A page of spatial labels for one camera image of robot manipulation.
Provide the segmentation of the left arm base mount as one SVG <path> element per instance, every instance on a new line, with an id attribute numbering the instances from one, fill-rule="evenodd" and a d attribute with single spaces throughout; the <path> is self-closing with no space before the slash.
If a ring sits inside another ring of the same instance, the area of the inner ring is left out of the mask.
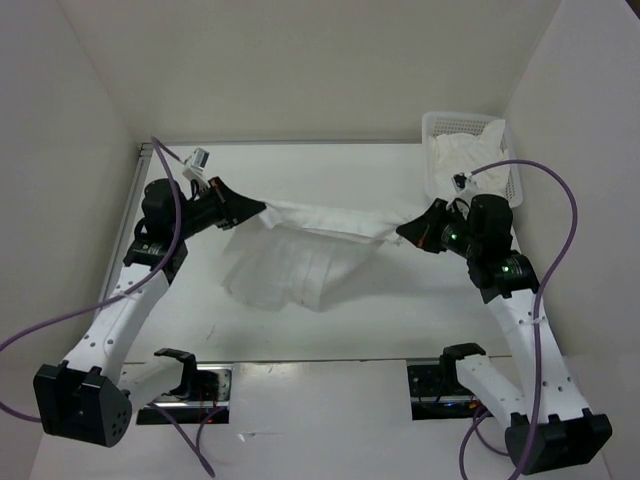
<path id="1" fill-rule="evenodd" d="M 146 404 L 137 417 L 140 425 L 160 425 L 168 421 L 163 409 L 181 425 L 227 424 L 233 366 L 201 361 L 190 352 L 162 348 L 154 353 L 150 368 L 134 379 L 147 389 Z"/>

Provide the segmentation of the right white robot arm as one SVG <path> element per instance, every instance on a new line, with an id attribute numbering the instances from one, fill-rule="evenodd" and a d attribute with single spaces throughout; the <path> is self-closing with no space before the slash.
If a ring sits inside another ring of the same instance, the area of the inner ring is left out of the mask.
<path id="1" fill-rule="evenodd" d="M 612 435 L 592 412 L 560 353 L 528 258 L 512 247 L 513 214 L 506 199 L 435 200 L 397 234 L 429 253 L 452 252 L 505 336 L 520 375 L 515 386 L 475 343 L 444 349 L 438 380 L 450 393 L 470 391 L 504 430 L 517 473 L 537 474 L 589 463 Z"/>

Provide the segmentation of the white pleated skirt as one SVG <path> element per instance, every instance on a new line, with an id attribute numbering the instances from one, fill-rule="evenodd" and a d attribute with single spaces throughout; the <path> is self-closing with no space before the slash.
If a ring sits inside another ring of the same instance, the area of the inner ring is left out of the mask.
<path id="1" fill-rule="evenodd" d="M 269 200 L 235 229 L 227 250 L 239 253 L 222 285 L 235 301 L 277 311 L 288 303 L 312 311 L 384 244 L 413 209 L 362 211 Z"/>

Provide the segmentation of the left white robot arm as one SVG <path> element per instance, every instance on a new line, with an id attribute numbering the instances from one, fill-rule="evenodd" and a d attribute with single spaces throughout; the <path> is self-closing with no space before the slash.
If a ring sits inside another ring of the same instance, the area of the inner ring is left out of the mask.
<path id="1" fill-rule="evenodd" d="M 186 240 L 210 227 L 232 229 L 266 205 L 213 177 L 206 187 L 193 186 L 190 198 L 176 182 L 155 180 L 145 187 L 141 208 L 108 305 L 59 364 L 41 366 L 34 377 L 41 424 L 49 435 L 112 447 L 134 412 L 162 395 L 188 399 L 209 381 L 194 354 L 168 347 L 157 350 L 137 375 L 123 367 L 186 259 Z"/>

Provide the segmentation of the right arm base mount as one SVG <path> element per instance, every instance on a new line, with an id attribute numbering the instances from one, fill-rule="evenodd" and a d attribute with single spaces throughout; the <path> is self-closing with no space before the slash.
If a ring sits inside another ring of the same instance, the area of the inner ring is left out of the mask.
<path id="1" fill-rule="evenodd" d="M 474 394 L 457 380 L 455 362 L 485 355 L 476 343 L 446 347 L 437 359 L 408 360 L 406 364 L 412 419 L 472 418 L 480 407 Z"/>

